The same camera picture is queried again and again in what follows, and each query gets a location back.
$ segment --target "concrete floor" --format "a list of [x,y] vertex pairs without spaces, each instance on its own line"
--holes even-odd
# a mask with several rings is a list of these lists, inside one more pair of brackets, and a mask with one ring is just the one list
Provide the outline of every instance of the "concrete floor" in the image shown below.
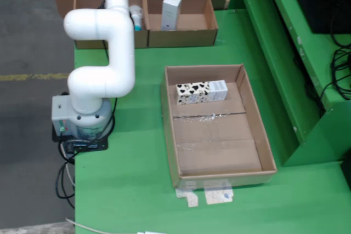
[[54,73],[73,70],[73,41],[55,0],[1,0],[0,10],[0,229],[61,222],[74,211],[54,191],[62,159],[50,138],[51,97],[67,90],[67,74]]

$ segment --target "yellow floor line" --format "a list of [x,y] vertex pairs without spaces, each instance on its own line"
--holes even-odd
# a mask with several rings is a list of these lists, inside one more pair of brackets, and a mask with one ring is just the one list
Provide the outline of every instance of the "yellow floor line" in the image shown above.
[[26,81],[28,79],[67,79],[68,75],[69,73],[0,75],[0,82]]

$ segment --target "open cardboard box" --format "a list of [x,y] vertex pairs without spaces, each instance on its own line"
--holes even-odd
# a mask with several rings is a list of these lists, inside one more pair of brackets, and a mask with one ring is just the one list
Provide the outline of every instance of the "open cardboard box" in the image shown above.
[[[73,10],[80,8],[98,8],[103,0],[55,0],[56,7],[62,18]],[[129,6],[138,5],[143,9],[142,30],[135,31],[134,42],[136,48],[146,48],[148,46],[148,20],[145,19],[147,8],[143,0],[129,0]],[[76,41],[77,49],[103,49],[102,41]]]
[[[224,101],[177,105],[176,84],[224,79]],[[166,67],[163,123],[174,187],[265,183],[277,172],[243,65]]]
[[163,0],[146,0],[149,47],[212,46],[218,24],[211,0],[182,0],[178,29],[161,31]]

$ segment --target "white paper scrap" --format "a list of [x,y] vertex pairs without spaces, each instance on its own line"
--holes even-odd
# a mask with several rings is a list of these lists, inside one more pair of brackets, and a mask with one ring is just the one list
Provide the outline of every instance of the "white paper scrap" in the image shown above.
[[175,194],[178,198],[186,198],[188,207],[197,207],[199,205],[199,198],[192,190],[175,189]]
[[222,188],[205,188],[204,191],[208,205],[229,203],[233,201],[234,193],[231,186]]

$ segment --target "white cable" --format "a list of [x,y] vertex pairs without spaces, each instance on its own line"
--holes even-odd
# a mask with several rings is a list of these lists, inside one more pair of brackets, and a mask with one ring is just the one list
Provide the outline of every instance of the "white cable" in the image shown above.
[[[63,147],[62,143],[61,143],[60,146],[61,146],[62,154],[63,154],[64,157],[67,159],[66,152],[65,152],[65,150],[64,150],[64,147]],[[67,175],[68,175],[68,177],[70,178],[70,181],[71,181],[72,185],[73,185],[73,186],[76,186],[76,185],[75,185],[75,182],[73,181],[73,179],[72,179],[72,177],[71,177],[71,173],[70,173],[70,170],[69,170],[69,168],[68,168],[68,163],[66,164],[66,171],[67,171]]]
[[111,232],[104,232],[104,231],[95,230],[95,229],[92,229],[91,227],[86,227],[86,226],[81,225],[81,224],[79,224],[77,222],[74,222],[73,220],[70,220],[68,218],[66,218],[66,221],[69,222],[69,223],[72,223],[75,226],[81,227],[83,229],[86,229],[86,230],[89,230],[89,231],[92,231],[92,232],[95,232],[95,233],[100,233],[100,234],[119,234],[119,233],[111,233]]
[[[66,218],[66,221],[71,223],[71,224],[73,224],[73,225],[75,225],[75,226],[81,227],[81,228],[83,228],[85,230],[89,230],[89,231],[92,231],[92,232],[95,232],[95,233],[100,233],[100,234],[122,234],[122,233],[111,233],[111,232],[104,232],[104,231],[100,231],[100,230],[95,230],[95,229],[92,229],[91,227],[87,227],[87,226],[84,226],[84,225],[79,224],[77,222],[74,222],[73,220],[70,220],[68,218]],[[145,231],[145,232],[138,232],[137,234],[165,234],[165,233]]]

